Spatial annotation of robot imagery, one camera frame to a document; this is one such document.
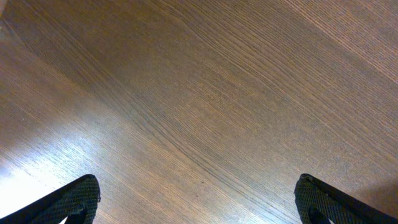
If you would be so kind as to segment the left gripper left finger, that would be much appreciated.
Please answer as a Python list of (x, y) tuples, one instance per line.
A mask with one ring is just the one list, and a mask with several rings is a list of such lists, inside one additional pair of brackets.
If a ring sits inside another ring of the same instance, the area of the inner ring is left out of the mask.
[(99, 202), (98, 180), (86, 174), (1, 218), (1, 224), (92, 224)]

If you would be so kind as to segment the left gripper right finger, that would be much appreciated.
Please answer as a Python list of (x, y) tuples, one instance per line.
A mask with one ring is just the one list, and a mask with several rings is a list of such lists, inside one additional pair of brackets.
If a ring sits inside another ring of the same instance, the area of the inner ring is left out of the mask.
[(296, 183), (295, 204), (304, 224), (377, 224), (397, 223), (385, 214), (322, 180), (301, 174)]

